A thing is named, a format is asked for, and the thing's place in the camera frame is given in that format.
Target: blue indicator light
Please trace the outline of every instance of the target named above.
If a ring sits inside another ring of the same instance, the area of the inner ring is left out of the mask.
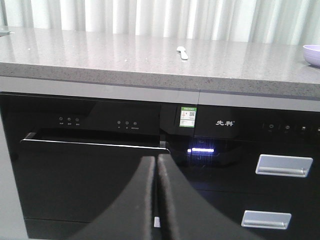
[[[196,152],[196,153],[214,153],[215,150],[213,148],[196,148],[193,147],[187,150],[188,153]]]

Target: purple bowl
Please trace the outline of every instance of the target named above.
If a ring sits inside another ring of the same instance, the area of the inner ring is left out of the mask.
[[[304,45],[303,56],[309,64],[320,68],[320,45]]]

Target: white spoon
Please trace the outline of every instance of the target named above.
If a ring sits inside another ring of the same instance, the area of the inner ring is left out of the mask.
[[[184,46],[178,46],[176,50],[180,52],[180,57],[182,60],[188,60],[188,55],[186,54],[186,49]]]

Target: brand logo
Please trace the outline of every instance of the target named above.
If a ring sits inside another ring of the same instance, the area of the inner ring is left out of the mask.
[[[222,121],[222,120],[218,120],[216,121],[216,126],[226,126],[226,127],[232,127],[234,124],[236,123],[236,121]]]

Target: drawer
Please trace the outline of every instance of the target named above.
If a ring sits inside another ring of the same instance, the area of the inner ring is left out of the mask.
[[[246,227],[266,240],[317,240],[320,236],[319,200],[308,198],[305,204],[300,198],[268,194],[246,194],[218,191],[198,191],[212,206],[241,225],[246,210],[289,213],[291,219],[287,229],[265,229]]]

